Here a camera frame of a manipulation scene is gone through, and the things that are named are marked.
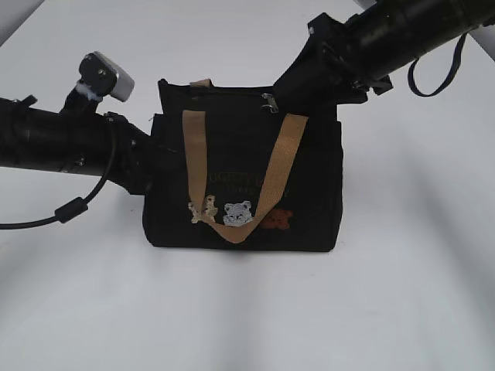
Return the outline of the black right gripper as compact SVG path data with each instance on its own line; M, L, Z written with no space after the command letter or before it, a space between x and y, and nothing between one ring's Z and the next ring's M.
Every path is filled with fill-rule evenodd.
M308 23L306 44L273 84L278 106L316 107L328 101L362 104L369 90L381 95L391 89L390 77L372 77L360 61L351 31L364 16L355 14L342 23L324 12Z

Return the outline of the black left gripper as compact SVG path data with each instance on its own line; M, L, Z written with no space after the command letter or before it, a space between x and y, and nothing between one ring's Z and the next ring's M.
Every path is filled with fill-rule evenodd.
M105 119L116 137L116 150L108 179L134 196L144 196L155 180L178 169L182 154L159 144L119 114L108 112Z

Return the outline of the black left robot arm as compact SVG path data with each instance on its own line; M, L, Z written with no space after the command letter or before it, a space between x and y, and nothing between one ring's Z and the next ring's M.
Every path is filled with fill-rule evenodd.
M1 165L103 175L132 195L183 165L182 155L119 114L53 113L1 100Z

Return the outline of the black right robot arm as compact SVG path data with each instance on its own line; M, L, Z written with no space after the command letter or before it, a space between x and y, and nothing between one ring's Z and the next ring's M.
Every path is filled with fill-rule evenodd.
M392 88L390 74L438 46L494 23L492 1L379 1L345 23L326 13L308 24L309 38L273 85L287 111L326 102L362 104Z

